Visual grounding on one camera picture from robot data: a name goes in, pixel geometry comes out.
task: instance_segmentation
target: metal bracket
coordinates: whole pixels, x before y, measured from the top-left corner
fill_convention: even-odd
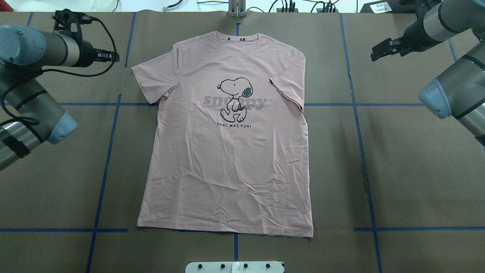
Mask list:
[[[229,17],[246,17],[246,0],[229,0]]]
[[[191,262],[185,273],[285,273],[285,263],[278,261]]]

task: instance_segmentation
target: snoopy graphic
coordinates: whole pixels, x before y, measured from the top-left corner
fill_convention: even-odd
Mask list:
[[[217,89],[232,96],[227,102],[226,109],[221,109],[221,117],[228,122],[242,122],[246,118],[246,106],[241,106],[239,98],[248,98],[253,94],[253,87],[246,78],[223,80]]]

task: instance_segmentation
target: neckline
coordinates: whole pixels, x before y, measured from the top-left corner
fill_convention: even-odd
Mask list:
[[[232,35],[227,35],[227,34],[221,33],[219,31],[212,32],[210,36],[212,38],[212,42],[213,42],[214,46],[217,49],[219,49],[220,51],[222,51],[226,54],[232,55],[232,56],[246,56],[246,55],[254,53],[260,47],[261,38],[262,38],[262,35],[260,33],[256,33],[254,35],[249,35],[249,36],[232,36]],[[241,39],[243,39],[243,41],[254,41],[254,40],[256,40],[256,43],[253,44],[246,51],[237,52],[237,51],[229,50],[229,49],[225,48],[224,46],[222,46],[221,43],[219,42],[219,39],[232,40],[232,41],[237,41],[237,42],[241,41]]]

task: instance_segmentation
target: dog ear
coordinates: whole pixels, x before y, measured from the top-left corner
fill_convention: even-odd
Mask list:
[[[244,91],[242,92],[242,96],[245,98],[250,97],[252,94],[253,94],[253,89],[250,87],[244,89]]]

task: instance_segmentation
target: t-shirt hem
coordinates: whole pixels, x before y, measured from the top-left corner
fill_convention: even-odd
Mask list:
[[[254,234],[254,235],[269,235],[269,236],[285,236],[285,237],[302,237],[302,238],[312,238],[313,237],[313,227],[310,230],[304,230],[300,228],[288,228],[284,231],[287,232],[260,232],[260,231],[238,231],[237,229],[232,229],[229,227],[221,227],[219,229],[215,228],[201,228],[198,225],[174,225],[172,223],[164,223],[160,221],[150,221],[138,219],[136,224],[138,227],[158,227],[158,228],[169,228],[178,230],[193,230],[193,231],[206,231],[206,232],[233,232],[241,234]]]

